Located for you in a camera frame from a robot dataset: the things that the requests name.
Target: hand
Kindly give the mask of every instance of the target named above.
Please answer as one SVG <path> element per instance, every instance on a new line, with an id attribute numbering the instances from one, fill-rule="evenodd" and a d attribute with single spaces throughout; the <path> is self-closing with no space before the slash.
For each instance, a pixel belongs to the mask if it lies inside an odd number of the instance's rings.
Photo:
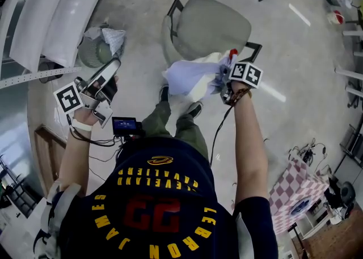
<path id="1" fill-rule="evenodd" d="M 115 82 L 119 80 L 118 76 L 115 76 Z M 99 88 L 98 82 L 95 82 L 93 84 L 94 87 Z M 93 126 L 97 123 L 98 118 L 93 115 L 92 110 L 89 110 L 87 108 L 79 108 L 76 111 L 74 111 L 73 119 L 76 119 L 78 122 Z"/>
<path id="2" fill-rule="evenodd" d="M 237 82 L 235 80 L 232 81 L 232 90 L 233 93 L 237 93 L 239 90 L 241 89 L 247 89 L 248 85 L 246 85 L 245 83 L 242 82 Z"/>

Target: green pants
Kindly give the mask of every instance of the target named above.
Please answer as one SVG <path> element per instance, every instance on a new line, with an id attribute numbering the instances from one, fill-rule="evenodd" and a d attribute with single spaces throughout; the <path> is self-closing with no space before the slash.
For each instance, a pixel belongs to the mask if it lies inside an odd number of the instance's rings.
<path id="1" fill-rule="evenodd" d="M 171 110 L 168 102 L 163 101 L 157 104 L 155 110 L 142 122 L 146 137 L 171 138 L 172 136 L 165 129 L 170 114 Z M 190 114 L 182 115 L 177 120 L 175 138 L 187 142 L 208 160 L 208 149 L 204 137 L 199 127 L 194 124 L 193 117 Z"/>

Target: sneaker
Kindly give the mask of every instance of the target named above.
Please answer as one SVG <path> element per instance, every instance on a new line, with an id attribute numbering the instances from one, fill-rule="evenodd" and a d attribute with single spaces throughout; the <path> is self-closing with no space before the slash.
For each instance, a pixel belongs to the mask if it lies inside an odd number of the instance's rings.
<path id="1" fill-rule="evenodd" d="M 169 85 L 165 84 L 159 93 L 159 102 L 169 102 Z"/>
<path id="2" fill-rule="evenodd" d="M 193 119 L 195 119 L 202 112 L 202 109 L 203 104 L 201 102 L 195 102 L 188 108 L 186 114 L 192 115 Z"/>

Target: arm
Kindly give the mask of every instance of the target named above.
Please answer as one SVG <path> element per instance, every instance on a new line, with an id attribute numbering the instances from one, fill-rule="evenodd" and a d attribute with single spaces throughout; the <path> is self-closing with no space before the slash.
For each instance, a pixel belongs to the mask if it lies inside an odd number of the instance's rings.
<path id="1" fill-rule="evenodd" d="M 86 108 L 78 109 L 74 112 L 74 118 L 78 122 L 86 125 L 95 125 L 98 122 L 92 111 Z M 91 139 L 91 132 L 77 129 L 84 137 Z M 75 139 L 71 133 L 68 135 L 67 146 L 62 158 L 60 175 L 61 191 L 64 191 L 71 184 L 79 184 L 81 186 L 80 196 L 85 196 L 88 186 L 89 163 L 88 157 L 90 152 L 90 144 L 85 141 Z"/>
<path id="2" fill-rule="evenodd" d="M 86 138 L 91 139 L 91 132 L 77 130 Z M 88 142 L 77 140 L 71 133 L 68 134 L 67 146 L 62 158 L 59 175 L 62 181 L 61 191 L 64 191 L 71 184 L 76 183 L 81 186 L 79 195 L 82 197 L 86 195 L 89 172 L 89 151 L 90 144 Z"/>
<path id="3" fill-rule="evenodd" d="M 233 91 L 246 87 L 232 84 Z M 252 100 L 244 95 L 234 107 L 236 122 L 236 201 L 267 196 L 267 156 Z"/>
<path id="4" fill-rule="evenodd" d="M 232 84 L 233 91 L 246 87 Z M 252 100 L 244 95 L 234 107 L 236 121 L 237 192 L 234 215 L 251 236 L 254 258 L 278 258 L 270 205 L 267 200 L 267 156 Z"/>

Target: gray office chair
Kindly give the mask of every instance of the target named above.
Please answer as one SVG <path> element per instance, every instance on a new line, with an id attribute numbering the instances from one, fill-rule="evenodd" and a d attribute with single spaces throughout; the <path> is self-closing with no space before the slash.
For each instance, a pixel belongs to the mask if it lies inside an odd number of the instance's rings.
<path id="1" fill-rule="evenodd" d="M 173 15 L 180 11 L 178 22 Z M 240 13 L 215 0 L 175 0 L 162 25 L 162 46 L 169 66 L 180 60 L 195 60 L 213 52 L 224 53 L 246 46 L 254 50 L 246 59 L 254 62 L 262 46 L 249 43 L 251 24 Z"/>

